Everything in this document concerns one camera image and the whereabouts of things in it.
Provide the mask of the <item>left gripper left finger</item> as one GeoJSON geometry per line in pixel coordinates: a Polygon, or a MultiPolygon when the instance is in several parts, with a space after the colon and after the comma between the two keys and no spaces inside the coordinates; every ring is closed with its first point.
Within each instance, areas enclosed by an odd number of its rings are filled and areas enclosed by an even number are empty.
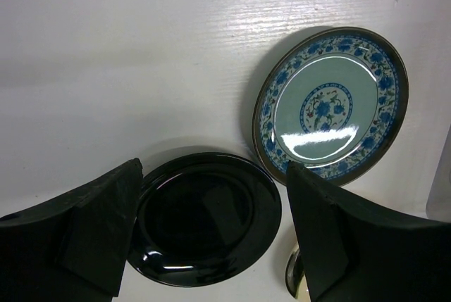
{"type": "Polygon", "coordinates": [[[1,218],[2,301],[111,301],[121,288],[141,196],[134,158],[1,218]]]}

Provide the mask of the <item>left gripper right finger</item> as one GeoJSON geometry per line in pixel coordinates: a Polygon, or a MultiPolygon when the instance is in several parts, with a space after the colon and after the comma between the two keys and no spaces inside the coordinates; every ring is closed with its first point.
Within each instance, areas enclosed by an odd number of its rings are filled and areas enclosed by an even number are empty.
{"type": "Polygon", "coordinates": [[[449,301],[450,224],[386,208],[291,162],[287,191],[312,301],[449,301]]]}

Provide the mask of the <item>yellow brown plate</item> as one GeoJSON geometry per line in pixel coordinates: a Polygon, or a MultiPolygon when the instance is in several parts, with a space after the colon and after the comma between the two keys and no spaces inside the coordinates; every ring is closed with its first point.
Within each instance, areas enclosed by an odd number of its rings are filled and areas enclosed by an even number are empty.
{"type": "Polygon", "coordinates": [[[292,253],[290,254],[285,270],[285,285],[290,295],[296,301],[311,301],[307,286],[307,279],[304,273],[304,266],[299,253],[299,246],[294,247],[292,253]]]}

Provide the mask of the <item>black plate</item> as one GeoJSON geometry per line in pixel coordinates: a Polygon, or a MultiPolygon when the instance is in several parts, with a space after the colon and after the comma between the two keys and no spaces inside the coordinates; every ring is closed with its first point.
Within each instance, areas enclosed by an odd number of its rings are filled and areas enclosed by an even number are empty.
{"type": "Polygon", "coordinates": [[[233,154],[194,153],[143,179],[129,264],[172,287],[203,287],[234,277],[273,243],[282,203],[271,177],[233,154]]]}

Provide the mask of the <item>blue floral plate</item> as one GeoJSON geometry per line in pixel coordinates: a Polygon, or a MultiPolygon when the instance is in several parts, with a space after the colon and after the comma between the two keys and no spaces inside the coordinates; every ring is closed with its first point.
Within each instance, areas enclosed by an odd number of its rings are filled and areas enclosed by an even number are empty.
{"type": "Polygon", "coordinates": [[[405,64],[385,37],[360,27],[318,32],[289,50],[262,84],[252,118],[257,158],[280,183],[291,162],[350,183],[391,147],[408,99],[405,64]]]}

